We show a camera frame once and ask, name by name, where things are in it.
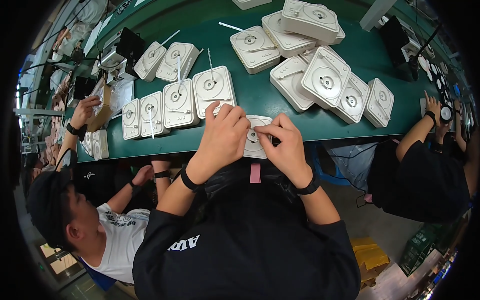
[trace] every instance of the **chair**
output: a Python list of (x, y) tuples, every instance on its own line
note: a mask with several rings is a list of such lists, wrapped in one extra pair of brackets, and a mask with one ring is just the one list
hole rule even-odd
[(116, 279), (110, 278), (107, 275), (103, 275), (102, 273), (92, 269), (81, 257), (79, 257), (79, 260), (84, 265), (85, 270), (90, 275), (93, 282), (95, 282), (95, 284), (105, 292), (108, 291), (115, 284), (115, 282), (117, 282)]
[(322, 146), (321, 142), (309, 142), (307, 143), (310, 150), (310, 155), (312, 156), (313, 165), (315, 166), (315, 173), (320, 177), (321, 180), (328, 181), (331, 184), (335, 185), (350, 185), (350, 182), (342, 175), (340, 169), (335, 164), (335, 176), (325, 174), (322, 171), (320, 166), (320, 159), (318, 158), (317, 146)]

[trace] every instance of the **workbench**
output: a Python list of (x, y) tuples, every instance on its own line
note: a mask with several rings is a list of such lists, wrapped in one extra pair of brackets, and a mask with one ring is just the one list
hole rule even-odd
[[(168, 48), (172, 42), (185, 42), (195, 44), (198, 49), (205, 49), (193, 65), (188, 78), (209, 69), (206, 49), (210, 48), (213, 66), (225, 65), (230, 71), (237, 103), (247, 114), (274, 118), (284, 112), (298, 127), (304, 141), (405, 134), (421, 118), (419, 99), (424, 97), (423, 91), (426, 90), (431, 96), (438, 96), (435, 86), (428, 81), (422, 70), (419, 70), (418, 81), (414, 82), (409, 73), (392, 66), (376, 28), (370, 32), (363, 31), (358, 22), (345, 20), (340, 15), (338, 20), (346, 33), (346, 38), (341, 44), (333, 45), (332, 48), (363, 81), (368, 82), (378, 77), (392, 91), (395, 101), (391, 120), (386, 128), (375, 128), (366, 118), (362, 118), (357, 124), (349, 125), (332, 112), (320, 109), (318, 105), (313, 105), (303, 113), (297, 113), (270, 83), (269, 76), (272, 68), (255, 75), (248, 74), (229, 40), (236, 31), (218, 25), (218, 22), (224, 22), (243, 29), (255, 25), (261, 26), (261, 17), (280, 9), (281, 7), (276, 6), (266, 12), (254, 12), (254, 9), (251, 9), (242, 11), (252, 11), (251, 13), (222, 17), (187, 27), (181, 26), (179, 20), (176, 23), (178, 27), (175, 27), (176, 24), (170, 24), (168, 27), (181, 31), (165, 46)], [(160, 25), (154, 27), (156, 23), (151, 21), (151, 29), (145, 33), (142, 32), (142, 38), (146, 41), (145, 48), (155, 40), (162, 42), (175, 31), (157, 29), (155, 32), (155, 28), (163, 27)], [(163, 87), (167, 84), (169, 83), (158, 78), (151, 83), (137, 79), (134, 84), (135, 97), (141, 98), (156, 91), (163, 91)], [(204, 132), (204, 124), (204, 120), (201, 120), (197, 126), (173, 129), (170, 134), (155, 139), (125, 141), (122, 137), (121, 117), (115, 118), (110, 121), (107, 129), (109, 158), (197, 150)], [(93, 160), (83, 151), (80, 144), (78, 148), (80, 162)]]

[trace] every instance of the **white plastic housing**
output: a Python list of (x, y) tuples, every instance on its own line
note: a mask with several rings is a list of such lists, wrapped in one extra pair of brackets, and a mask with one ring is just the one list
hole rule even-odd
[(337, 44), (340, 44), (343, 39), (345, 38), (345, 31), (343, 31), (342, 27), (340, 25), (338, 25), (338, 34), (336, 35), (336, 38), (335, 38), (335, 41), (333, 41), (333, 43), (329, 44), (327, 42), (324, 42), (324, 41), (321, 41), (321, 40), (317, 40), (317, 43), (315, 44), (315, 46), (328, 46), (328, 45), (337, 45)]
[(286, 0), (282, 10), (282, 29), (332, 44), (340, 31), (336, 13), (324, 5)]
[(162, 119), (163, 110), (162, 92), (155, 92), (140, 99), (140, 135), (142, 137), (151, 137), (153, 135), (163, 135), (170, 132), (170, 128), (165, 128)]
[(334, 51), (319, 47), (298, 85), (299, 91), (323, 109), (338, 106), (351, 68)]
[(280, 62), (280, 52), (260, 26), (232, 35), (230, 42), (249, 74), (257, 74)]
[(347, 86), (340, 96), (340, 103), (330, 109), (348, 124), (358, 123), (365, 109), (370, 88), (354, 73), (350, 74)]
[(108, 158), (107, 131), (99, 129), (92, 133), (92, 152), (95, 160)]
[(192, 80), (167, 84), (163, 88), (163, 120), (166, 128), (181, 128), (197, 125), (200, 119), (195, 108)]
[(313, 105), (313, 101), (302, 95), (297, 88), (307, 65), (300, 57), (294, 56), (270, 71), (270, 82), (297, 112), (304, 112)]
[(262, 18), (262, 27), (281, 56), (289, 58), (315, 47), (314, 38), (283, 30), (280, 27), (281, 17), (282, 11), (279, 11)]
[(153, 42), (133, 68), (138, 77), (146, 82), (152, 82), (166, 52), (167, 49), (164, 46)]
[(84, 147), (85, 153), (87, 153), (89, 156), (93, 156), (91, 132), (85, 132), (85, 137), (84, 137), (84, 141), (82, 142), (82, 146)]
[(140, 137), (140, 115), (138, 104), (139, 100), (135, 99), (121, 108), (121, 124), (124, 140)]
[(214, 101), (220, 100), (220, 105), (213, 111), (214, 115), (225, 103), (233, 107), (237, 105), (230, 71), (226, 66), (213, 68), (212, 71), (213, 81), (210, 70), (195, 74), (192, 79), (197, 115), (201, 119), (205, 119), (205, 110)]
[(232, 0), (241, 10), (247, 10), (255, 6), (267, 4), (272, 0)]
[(260, 145), (258, 140), (257, 132), (253, 129), (255, 126), (268, 125), (272, 122), (272, 119), (269, 117), (247, 115), (248, 120), (250, 120), (250, 130), (247, 133), (247, 142), (245, 143), (245, 150), (243, 151), (243, 156), (253, 157), (253, 158), (262, 158), (266, 159), (267, 155)]
[(190, 72), (192, 69), (193, 63), (197, 59), (200, 51), (193, 44), (187, 43), (177, 43), (174, 42), (170, 45), (163, 60), (156, 71), (155, 76), (161, 80), (168, 82), (175, 82), (178, 80), (178, 66), (177, 66), (177, 57), (180, 56), (180, 77), (183, 77), (185, 69), (187, 69), (188, 60), (190, 57), (192, 61), (190, 62), (190, 67), (187, 72)]
[(376, 128), (387, 127), (395, 98), (378, 78), (370, 80), (368, 86), (370, 87), (370, 94), (363, 115)]

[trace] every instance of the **black watch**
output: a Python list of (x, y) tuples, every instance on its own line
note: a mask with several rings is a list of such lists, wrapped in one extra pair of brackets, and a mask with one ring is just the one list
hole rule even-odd
[(129, 184), (132, 187), (132, 197), (135, 197), (142, 190), (142, 187), (140, 185), (134, 185), (132, 181), (130, 181)]
[(429, 116), (433, 120), (433, 127), (437, 126), (437, 120), (435, 120), (435, 114), (433, 113), (433, 111), (431, 110), (425, 111), (425, 116)]
[(155, 178), (170, 177), (170, 170), (155, 173)]
[(313, 173), (312, 180), (307, 185), (307, 187), (303, 189), (297, 189), (298, 195), (310, 195), (320, 187), (320, 179), (317, 178), (317, 176), (315, 175), (315, 172), (312, 172), (312, 173)]
[(80, 142), (83, 142), (85, 137), (85, 132), (87, 131), (87, 124), (83, 125), (79, 129), (75, 129), (74, 127), (72, 127), (72, 125), (70, 125), (70, 123), (68, 123), (67, 130), (71, 134), (76, 135), (80, 140)]
[(183, 167), (182, 170), (180, 171), (180, 176), (181, 176), (181, 180), (183, 181), (183, 184), (185, 184), (185, 186), (188, 189), (192, 190), (192, 192), (194, 193), (201, 191), (204, 188), (205, 183), (202, 183), (202, 184), (193, 183), (190, 180), (190, 178), (188, 178), (186, 169), (187, 169), (187, 166)]

